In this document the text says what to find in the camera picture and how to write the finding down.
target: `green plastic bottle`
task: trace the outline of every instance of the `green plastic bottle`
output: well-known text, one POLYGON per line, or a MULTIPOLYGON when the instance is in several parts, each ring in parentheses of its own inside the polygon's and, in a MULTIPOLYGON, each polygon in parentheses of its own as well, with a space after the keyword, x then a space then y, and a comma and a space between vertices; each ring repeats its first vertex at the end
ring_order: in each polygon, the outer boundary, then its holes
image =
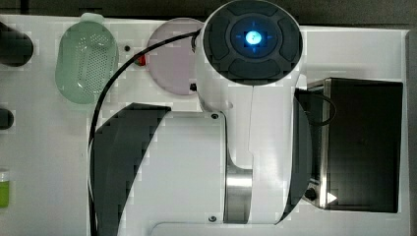
POLYGON ((9 205, 9 170, 0 168, 0 207, 9 205))

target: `pink round lid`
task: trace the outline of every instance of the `pink round lid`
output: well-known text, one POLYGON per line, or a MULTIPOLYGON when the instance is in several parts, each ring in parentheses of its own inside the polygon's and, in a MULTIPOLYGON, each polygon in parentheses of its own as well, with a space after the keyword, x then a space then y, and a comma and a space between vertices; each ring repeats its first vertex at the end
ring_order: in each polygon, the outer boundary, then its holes
MULTIPOLYGON (((160 26, 150 37, 148 46, 167 38, 199 30, 203 23, 190 18, 178 18, 160 26)), ((146 55, 153 80, 163 89, 179 95, 191 95, 190 84, 196 82, 195 55, 191 37, 156 48, 146 55)))

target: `plastic container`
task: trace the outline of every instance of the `plastic container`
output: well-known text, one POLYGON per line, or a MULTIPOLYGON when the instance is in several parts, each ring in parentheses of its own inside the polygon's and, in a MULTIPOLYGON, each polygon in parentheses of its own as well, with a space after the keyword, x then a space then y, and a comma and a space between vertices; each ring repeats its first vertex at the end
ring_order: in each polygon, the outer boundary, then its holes
POLYGON ((85 13, 61 38, 55 82, 72 102, 95 102, 117 69, 117 44, 103 21, 100 15, 85 13))
POLYGON ((0 168, 0 207, 9 205, 10 172, 8 169, 0 168))

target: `black circular top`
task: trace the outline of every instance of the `black circular top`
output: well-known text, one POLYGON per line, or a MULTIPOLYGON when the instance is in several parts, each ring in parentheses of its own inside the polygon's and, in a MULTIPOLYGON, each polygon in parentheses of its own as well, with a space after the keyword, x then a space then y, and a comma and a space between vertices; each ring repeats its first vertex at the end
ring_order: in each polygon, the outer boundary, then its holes
POLYGON ((303 42, 297 23, 264 1, 234 1, 208 21, 204 51, 224 78, 247 86, 274 83, 300 60, 303 42))

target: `black cable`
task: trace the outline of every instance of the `black cable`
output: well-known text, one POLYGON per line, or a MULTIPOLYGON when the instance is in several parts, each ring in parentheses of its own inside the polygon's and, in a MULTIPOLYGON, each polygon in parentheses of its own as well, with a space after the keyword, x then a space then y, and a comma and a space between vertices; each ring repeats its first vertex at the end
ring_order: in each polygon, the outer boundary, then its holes
POLYGON ((307 105, 305 103, 306 101, 303 100, 302 95, 314 96, 314 97, 320 98, 320 99, 322 99, 322 100, 324 100, 324 101, 326 101, 330 104, 330 106, 331 106, 330 111, 332 111, 332 112, 330 114, 330 117, 326 121, 315 122, 311 119, 310 115, 307 114, 307 117, 309 119, 309 123, 310 123, 311 126, 321 127, 321 126, 328 125, 334 119, 334 117, 336 116, 336 112, 337 112, 336 105, 334 104, 334 102, 329 97, 327 97, 325 95, 321 95, 321 94, 315 94, 315 93, 312 93, 311 91, 303 90, 303 89, 299 89, 299 88, 297 88, 295 90, 294 95, 297 98, 297 100, 300 101, 300 104, 301 104, 301 106, 303 107, 303 109, 306 113, 310 113, 310 108, 307 107, 307 105))
MULTIPOLYGON (((147 54, 148 52, 155 50, 156 48, 163 46, 165 44, 171 43, 173 41, 177 41, 180 39, 184 39, 187 37, 192 36, 193 38, 196 38, 198 35, 200 34, 200 29, 197 31, 193 31, 193 32, 189 32, 189 33, 184 33, 178 36, 174 36, 171 38, 168 38, 166 40, 163 40, 159 43, 156 43, 144 50, 142 50, 141 52, 135 54, 131 59, 129 59, 125 64, 123 64, 122 67, 119 68, 119 70, 117 70, 116 73, 114 73, 114 75, 110 78, 110 80, 107 82, 107 84, 104 86, 103 91, 101 92, 97 104, 95 106, 95 110, 94 113, 92 114, 92 120, 91 120, 91 127, 89 128, 89 146, 92 143, 92 140, 94 139, 94 134, 95 134, 95 127, 97 125, 97 120, 98 120, 98 115, 100 113, 101 110, 101 105, 105 99, 105 96, 107 95, 107 92, 110 90, 111 86, 114 84, 114 82, 117 80, 117 78, 132 64, 134 63, 136 60, 138 60, 138 58, 140 58, 141 56, 144 56, 145 54, 147 54)), ((89 229, 90 229, 90 235, 91 236, 97 236, 97 228, 96 228, 96 221, 95 221, 95 208, 94 208, 94 201, 92 199, 92 195, 91 192, 89 190, 89 229)))

